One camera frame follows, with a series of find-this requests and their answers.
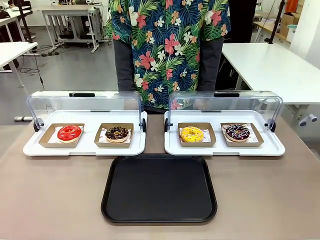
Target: chocolate glazed donut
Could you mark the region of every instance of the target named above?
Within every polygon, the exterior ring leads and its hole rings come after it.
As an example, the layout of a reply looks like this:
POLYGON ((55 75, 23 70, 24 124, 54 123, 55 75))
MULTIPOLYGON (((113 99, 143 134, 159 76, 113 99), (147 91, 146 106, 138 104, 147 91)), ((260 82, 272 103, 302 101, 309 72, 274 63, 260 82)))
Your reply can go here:
POLYGON ((244 142, 250 135, 249 129, 241 124, 229 125, 225 133, 230 140, 235 142, 244 142))
POLYGON ((106 139, 111 143, 122 143, 129 135, 128 129, 123 126, 114 126, 105 132, 106 139))

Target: black serving tray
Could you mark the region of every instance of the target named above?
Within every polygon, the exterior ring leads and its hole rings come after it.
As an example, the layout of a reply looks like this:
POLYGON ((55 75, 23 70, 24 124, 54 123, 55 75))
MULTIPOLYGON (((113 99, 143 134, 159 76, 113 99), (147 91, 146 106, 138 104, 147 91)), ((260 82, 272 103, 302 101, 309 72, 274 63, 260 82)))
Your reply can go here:
POLYGON ((117 157, 101 203, 113 223, 203 223, 217 207, 206 161, 169 154, 117 157))

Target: donut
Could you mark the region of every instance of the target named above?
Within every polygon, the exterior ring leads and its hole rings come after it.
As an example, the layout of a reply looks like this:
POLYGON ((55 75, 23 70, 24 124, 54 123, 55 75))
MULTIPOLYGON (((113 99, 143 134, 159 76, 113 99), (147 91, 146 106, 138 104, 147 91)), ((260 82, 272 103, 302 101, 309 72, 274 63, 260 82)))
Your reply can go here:
POLYGON ((184 127, 181 131, 181 139, 186 143, 200 143, 204 139, 204 132, 194 126, 184 127))
POLYGON ((129 131, 123 126, 113 126, 106 130, 105 137, 110 143, 123 143, 127 140, 129 131))
POLYGON ((241 124, 231 124, 225 129, 225 136, 233 142, 245 142, 249 135, 249 129, 241 124))
POLYGON ((82 130, 76 125, 64 126, 58 131, 57 137, 60 142, 68 144, 75 142, 80 136, 82 130))

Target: lid handle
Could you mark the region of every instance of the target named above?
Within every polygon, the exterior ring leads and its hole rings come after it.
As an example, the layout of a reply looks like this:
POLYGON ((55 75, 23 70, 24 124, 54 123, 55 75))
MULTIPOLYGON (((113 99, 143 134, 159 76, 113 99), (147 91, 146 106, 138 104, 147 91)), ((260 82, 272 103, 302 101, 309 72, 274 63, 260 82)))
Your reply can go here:
POLYGON ((82 98, 92 98, 95 97, 94 92, 70 92, 69 97, 82 97, 82 98))
POLYGON ((215 92, 214 97, 222 98, 238 98, 240 96, 239 92, 215 92))

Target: black stand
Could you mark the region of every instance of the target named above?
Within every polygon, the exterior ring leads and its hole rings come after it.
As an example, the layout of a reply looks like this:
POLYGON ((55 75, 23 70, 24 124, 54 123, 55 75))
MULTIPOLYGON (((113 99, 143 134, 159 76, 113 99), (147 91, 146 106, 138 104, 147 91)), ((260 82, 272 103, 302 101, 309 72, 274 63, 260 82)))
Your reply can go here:
POLYGON ((26 32, 26 36, 28 37, 28 41, 29 41, 29 43, 32 44, 33 41, 32 41, 32 38, 31 38, 31 35, 30 35, 30 32, 29 32, 29 28, 28 28, 28 25, 27 25, 27 22, 26 22, 24 11, 22 9, 21 0, 17 0, 17 7, 19 8, 19 11, 20 11, 21 19, 22 19, 23 26, 24 26, 24 29, 25 29, 25 32, 26 32))
POLYGON ((280 16, 281 16, 282 10, 284 9, 284 6, 285 6, 285 0, 281 0, 280 6, 279 6, 278 15, 276 16, 276 20, 274 22, 274 27, 273 27, 273 30, 272 30, 272 33, 271 33, 271 37, 270 38, 266 38, 264 40, 268 44, 273 44, 273 41, 274 41, 274 38, 275 38, 275 35, 276 35, 276 31, 277 31, 277 27, 278 27, 278 24, 280 22, 280 16))

